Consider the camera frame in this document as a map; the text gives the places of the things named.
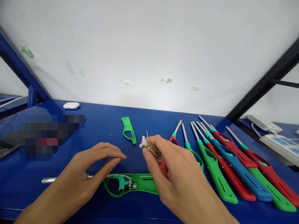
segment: white cable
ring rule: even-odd
[[[0,108],[5,107],[6,105],[8,105],[8,104],[10,104],[10,103],[15,102],[15,101],[20,100],[20,99],[23,99],[23,98],[25,98],[25,97],[28,97],[28,96],[22,96],[22,97],[16,98],[16,99],[14,99],[14,100],[12,100],[12,101],[9,101],[9,102],[7,102],[7,103],[5,103],[5,104],[2,104],[2,105],[0,106]]]
[[[254,130],[254,132],[258,135],[259,138],[261,138],[262,136],[258,133],[258,131],[254,128],[253,126],[253,122],[251,123],[251,128]]]
[[[129,179],[129,189],[131,190],[131,184],[132,184],[132,180],[129,176],[126,176],[126,175],[119,175],[119,174],[110,174],[110,175],[107,175],[107,177],[113,177],[113,176],[122,176],[122,177],[126,177]]]
[[[268,132],[271,132],[272,134],[278,135],[276,131],[273,131],[273,130],[270,130],[270,129],[268,130]]]
[[[6,98],[6,99],[3,99],[3,100],[0,100],[0,103],[8,101],[8,100],[12,100],[12,99],[14,99],[14,97]]]

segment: power strip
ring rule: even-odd
[[[299,167],[299,145],[296,142],[274,134],[264,135],[260,141]]]
[[[266,119],[263,119],[256,114],[248,115],[247,119],[251,120],[256,126],[258,126],[260,129],[264,131],[272,130],[275,133],[282,131],[282,129],[278,127],[276,124]]]

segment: white wall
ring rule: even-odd
[[[28,95],[27,87],[0,58],[0,93],[16,96]]]
[[[226,116],[299,36],[298,12],[297,0],[2,0],[0,26],[54,99]]]
[[[299,64],[281,80],[299,83]],[[257,114],[272,122],[299,124],[299,89],[275,85],[242,118],[249,114]]]

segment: blue table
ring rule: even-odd
[[[0,100],[4,100],[4,99],[7,99],[7,98],[11,98],[11,97],[14,97],[16,99],[16,98],[19,98],[21,96],[0,94]],[[11,100],[2,102],[2,103],[0,103],[0,105],[3,105],[3,104],[5,104],[5,103],[7,103],[9,101],[11,101]],[[10,113],[10,112],[12,112],[14,110],[18,110],[18,109],[20,109],[22,107],[27,106],[27,101],[28,101],[28,97],[25,97],[23,99],[20,99],[20,100],[17,100],[15,102],[10,103],[10,104],[6,105],[5,107],[0,108],[0,116],[4,115],[6,113],[8,114],[8,113]]]
[[[256,135],[254,130],[251,128],[251,121],[248,119],[239,119],[239,123],[250,130],[252,133]],[[299,125],[298,124],[285,124],[285,123],[278,123],[274,122],[278,127],[282,129],[278,134],[283,135],[287,138],[299,138],[299,135],[295,133],[295,131],[299,130]],[[261,136],[264,136],[266,134],[269,134],[269,132],[264,131],[260,129],[258,126],[254,125],[255,129],[260,133]]]
[[[20,150],[0,160],[0,218],[15,219],[20,212],[32,203],[45,189],[41,184],[45,177],[58,176],[69,163],[71,158],[82,150],[86,150],[98,142],[110,142],[118,146],[127,156],[113,170],[114,173],[148,173],[138,144],[133,145],[123,134],[121,117],[129,116],[137,138],[140,142],[142,135],[160,134],[168,139],[180,119],[185,128],[192,149],[199,155],[193,131],[189,122],[198,121],[197,114],[177,113],[159,110],[80,103],[75,110],[62,108],[65,101],[47,100],[41,104],[23,110],[0,121],[0,137],[20,128],[21,122],[29,122],[30,115],[77,114],[85,115],[85,128],[76,131],[70,139],[53,155],[50,161],[20,161]],[[225,130],[229,126],[241,141],[252,151],[269,161],[278,175],[299,194],[299,178],[296,173],[285,166],[274,155],[262,148],[227,118],[203,115],[219,132],[230,136]],[[177,132],[179,145],[184,147],[182,129]],[[98,161],[88,170],[95,174],[103,165]],[[204,173],[212,184],[206,165]],[[299,219],[299,212],[283,212],[271,203],[248,202],[238,197],[239,204],[224,202],[228,210],[240,223],[295,223]],[[73,223],[166,223],[179,222],[165,207],[158,195],[145,192],[128,193],[120,198],[111,197],[101,184],[94,197],[71,219]]]

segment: dark metal frame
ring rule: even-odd
[[[233,123],[262,98],[275,85],[299,88],[298,83],[285,82],[281,79],[299,63],[299,38],[277,60],[269,71],[254,85],[241,101],[226,116]]]

